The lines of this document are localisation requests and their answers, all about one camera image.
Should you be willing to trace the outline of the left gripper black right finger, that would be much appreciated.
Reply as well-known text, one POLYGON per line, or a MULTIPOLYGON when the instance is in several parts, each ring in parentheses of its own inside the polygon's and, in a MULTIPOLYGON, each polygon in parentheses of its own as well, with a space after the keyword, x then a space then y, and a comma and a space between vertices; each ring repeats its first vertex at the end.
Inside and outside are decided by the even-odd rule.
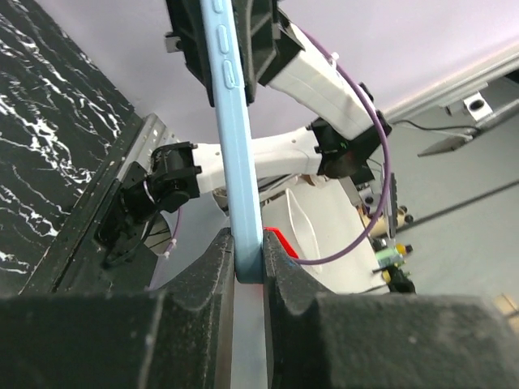
POLYGON ((337 294, 266 233, 271 388, 515 388, 518 338, 478 297, 337 294))

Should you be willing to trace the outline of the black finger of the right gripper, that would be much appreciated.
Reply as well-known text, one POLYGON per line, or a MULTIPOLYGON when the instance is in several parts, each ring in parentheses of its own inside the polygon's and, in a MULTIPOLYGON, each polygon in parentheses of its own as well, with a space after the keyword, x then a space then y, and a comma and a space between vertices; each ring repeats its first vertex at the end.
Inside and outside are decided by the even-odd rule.
POLYGON ((235 0, 233 14, 248 104, 255 101, 257 85, 276 57, 278 5, 271 0, 235 0))
POLYGON ((209 104, 214 106, 212 74, 200 1, 166 0, 165 3, 172 33, 181 42, 186 67, 203 84, 209 104))

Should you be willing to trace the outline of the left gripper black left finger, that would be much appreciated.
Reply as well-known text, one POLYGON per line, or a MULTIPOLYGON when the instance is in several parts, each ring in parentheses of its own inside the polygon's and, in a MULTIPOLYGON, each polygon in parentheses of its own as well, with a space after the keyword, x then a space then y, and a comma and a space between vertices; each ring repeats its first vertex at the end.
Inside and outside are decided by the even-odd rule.
POLYGON ((2 387, 229 387, 233 257, 222 229, 155 291, 2 299, 2 387))

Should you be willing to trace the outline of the phone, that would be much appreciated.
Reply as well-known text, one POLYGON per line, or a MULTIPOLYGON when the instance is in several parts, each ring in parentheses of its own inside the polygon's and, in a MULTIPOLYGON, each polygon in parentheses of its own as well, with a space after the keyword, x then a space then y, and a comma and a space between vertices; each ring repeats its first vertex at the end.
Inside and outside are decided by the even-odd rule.
POLYGON ((235 243, 234 267, 239 282, 235 293, 238 305, 234 311, 237 323, 232 386, 265 388, 268 375, 261 287, 263 230, 238 36, 231 2, 202 1, 200 5, 235 243))

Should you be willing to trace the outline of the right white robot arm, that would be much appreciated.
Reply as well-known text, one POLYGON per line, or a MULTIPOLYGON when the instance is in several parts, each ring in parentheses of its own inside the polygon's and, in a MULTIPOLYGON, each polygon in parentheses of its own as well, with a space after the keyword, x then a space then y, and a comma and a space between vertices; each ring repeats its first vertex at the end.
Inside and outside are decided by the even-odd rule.
MULTIPOLYGON (((308 126, 252 142, 259 178, 315 174, 341 179, 355 174, 391 131, 372 97, 351 86, 345 73, 274 1, 234 1, 239 61, 222 65, 227 87, 243 90, 247 103, 258 86, 270 87, 313 111, 308 126)), ((105 267, 132 260, 160 212, 222 188, 224 162, 217 144, 170 140, 156 147, 150 168, 133 163, 97 231, 105 267)))

